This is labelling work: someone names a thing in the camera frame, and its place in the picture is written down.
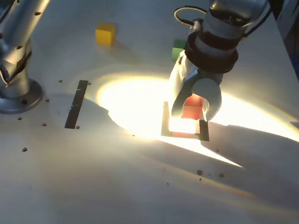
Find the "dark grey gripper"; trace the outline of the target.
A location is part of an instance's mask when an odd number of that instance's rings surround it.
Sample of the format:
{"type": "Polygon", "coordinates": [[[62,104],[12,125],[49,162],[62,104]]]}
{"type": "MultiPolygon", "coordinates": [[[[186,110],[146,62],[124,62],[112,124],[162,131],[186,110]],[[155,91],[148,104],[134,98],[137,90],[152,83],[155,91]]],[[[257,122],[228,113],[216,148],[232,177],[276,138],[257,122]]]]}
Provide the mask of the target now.
{"type": "Polygon", "coordinates": [[[222,105],[219,87],[222,79],[223,73],[207,72],[193,65],[182,50],[168,80],[166,101],[170,116],[179,118],[183,115],[184,103],[193,92],[201,98],[204,120],[212,120],[222,105]]]}

